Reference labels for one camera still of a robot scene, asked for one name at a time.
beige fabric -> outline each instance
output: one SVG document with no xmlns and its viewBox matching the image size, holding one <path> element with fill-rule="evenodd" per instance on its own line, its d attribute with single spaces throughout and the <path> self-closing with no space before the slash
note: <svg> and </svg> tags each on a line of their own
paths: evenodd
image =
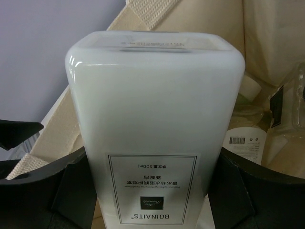
<svg viewBox="0 0 305 229">
<path fill-rule="evenodd" d="M 135 30 L 145 31 L 146 25 L 139 17 L 130 9 L 125 6 L 120 14 L 114 19 L 108 30 Z"/>
<path fill-rule="evenodd" d="M 57 160 L 73 152 L 74 143 L 79 135 L 80 128 L 68 90 L 34 145 L 31 155 L 50 162 Z"/>
<path fill-rule="evenodd" d="M 180 0 L 127 0 L 130 9 L 152 30 Z"/>
<path fill-rule="evenodd" d="M 93 218 L 98 218 L 102 216 L 102 212 L 101 212 L 101 208 L 100 208 L 100 204 L 99 201 L 96 200 L 96 205 L 95 205 L 95 210 L 94 210 L 94 215 Z"/>
<path fill-rule="evenodd" d="M 246 70 L 278 86 L 305 59 L 304 0 L 244 0 Z"/>
<path fill-rule="evenodd" d="M 305 141 L 289 139 L 267 166 L 274 171 L 305 179 Z"/>
<path fill-rule="evenodd" d="M 102 216 L 93 219 L 91 229 L 106 229 Z"/>
<path fill-rule="evenodd" d="M 7 180 L 12 180 L 23 173 L 31 172 L 37 168 L 47 165 L 48 162 L 40 158 L 26 154 L 22 160 L 14 167 L 11 173 L 6 177 Z"/>
</svg>

barcode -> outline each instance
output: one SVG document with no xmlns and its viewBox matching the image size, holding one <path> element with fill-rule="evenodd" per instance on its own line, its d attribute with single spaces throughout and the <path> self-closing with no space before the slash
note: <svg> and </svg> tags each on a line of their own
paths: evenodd
<svg viewBox="0 0 305 229">
<path fill-rule="evenodd" d="M 245 137 L 230 137 L 230 144 L 244 145 Z"/>
</svg>

white bottle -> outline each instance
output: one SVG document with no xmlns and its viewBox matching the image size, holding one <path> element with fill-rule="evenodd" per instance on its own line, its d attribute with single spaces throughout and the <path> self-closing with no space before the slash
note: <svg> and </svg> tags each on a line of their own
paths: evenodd
<svg viewBox="0 0 305 229">
<path fill-rule="evenodd" d="M 66 70 L 107 229 L 194 229 L 244 73 L 200 33 L 95 32 Z"/>
</svg>

500ml text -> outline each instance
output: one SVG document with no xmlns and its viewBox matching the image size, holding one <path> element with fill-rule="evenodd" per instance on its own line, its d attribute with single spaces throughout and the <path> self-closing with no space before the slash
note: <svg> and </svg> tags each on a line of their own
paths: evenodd
<svg viewBox="0 0 305 229">
<path fill-rule="evenodd" d="M 166 168 L 166 165 L 138 165 L 138 168 Z"/>
</svg>

white label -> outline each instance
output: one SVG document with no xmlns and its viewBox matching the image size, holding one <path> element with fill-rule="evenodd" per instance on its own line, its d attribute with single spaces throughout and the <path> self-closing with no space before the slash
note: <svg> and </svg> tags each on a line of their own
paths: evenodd
<svg viewBox="0 0 305 229">
<path fill-rule="evenodd" d="M 121 224 L 183 224 L 197 156 L 108 157 Z"/>
<path fill-rule="evenodd" d="M 181 42 L 122 42 L 121 44 L 129 47 L 161 47 L 161 48 L 183 48 Z"/>
<path fill-rule="evenodd" d="M 257 164 L 261 164 L 267 133 L 253 127 L 228 130 L 223 147 Z"/>
</svg>

